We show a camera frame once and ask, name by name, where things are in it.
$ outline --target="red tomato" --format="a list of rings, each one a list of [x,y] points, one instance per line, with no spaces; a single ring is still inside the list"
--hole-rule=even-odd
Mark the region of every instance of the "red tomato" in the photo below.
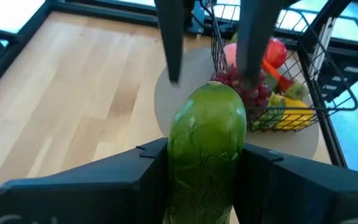
[[[265,59],[274,68],[280,68],[287,57],[287,48],[283,42],[276,38],[271,38],[265,52]]]

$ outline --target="fruit basket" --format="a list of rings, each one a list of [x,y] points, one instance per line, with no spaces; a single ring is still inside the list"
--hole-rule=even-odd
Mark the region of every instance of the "fruit basket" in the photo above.
[[[278,35],[270,39],[261,62],[260,83],[255,90],[242,90],[233,47],[240,7],[230,4],[202,7],[206,20],[211,21],[211,54],[216,71],[211,79],[229,85],[241,96],[251,131],[301,131],[338,111],[357,109],[353,92],[327,53],[328,45],[322,44],[322,35],[310,27],[301,12],[281,11],[275,28]],[[269,53],[275,55],[277,49],[285,51],[284,56],[278,56],[282,62],[269,58]],[[321,73],[326,65],[331,68],[329,75]],[[336,89],[345,91],[338,96]]]

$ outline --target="wooden floor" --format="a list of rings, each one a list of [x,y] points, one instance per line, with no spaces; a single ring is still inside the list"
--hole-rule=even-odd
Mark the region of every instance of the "wooden floor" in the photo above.
[[[185,50],[209,41],[186,38]],[[162,137],[154,88],[164,67],[158,29],[52,13],[0,80],[0,185]]]

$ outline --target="round wooden board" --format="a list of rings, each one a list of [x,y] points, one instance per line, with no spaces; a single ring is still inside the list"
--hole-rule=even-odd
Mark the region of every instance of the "round wooden board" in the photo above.
[[[178,86],[170,84],[167,68],[162,71],[155,86],[154,105],[157,121],[164,135],[169,136],[172,118],[183,106],[190,93],[206,83],[213,73],[214,67],[209,48],[184,53],[181,80]],[[307,159],[312,159],[314,156],[318,139],[317,124],[299,132],[252,133],[248,131],[246,135],[247,143]]]

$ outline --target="wire basket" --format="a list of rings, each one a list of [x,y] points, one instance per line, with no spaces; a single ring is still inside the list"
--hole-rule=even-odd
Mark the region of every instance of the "wire basket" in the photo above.
[[[211,54],[216,74],[226,73],[230,67],[224,46],[230,43],[228,39],[237,30],[240,6],[215,4],[201,7],[206,12],[205,27],[212,36]],[[322,44],[321,36],[300,11],[282,10],[274,37],[287,47],[285,63],[277,71],[305,86],[308,95],[301,100],[292,100],[278,92],[275,97],[279,104],[269,100],[266,107],[246,106],[251,131],[301,131],[338,111],[357,109],[358,102],[353,92],[326,50],[328,45]]]

